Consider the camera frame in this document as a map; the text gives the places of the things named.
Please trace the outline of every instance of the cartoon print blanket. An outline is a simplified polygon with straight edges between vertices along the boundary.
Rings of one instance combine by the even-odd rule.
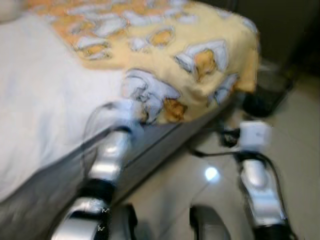
[[[123,69],[125,98],[146,123],[191,121],[235,89],[252,92],[258,30],[187,0],[29,0],[90,69]]]

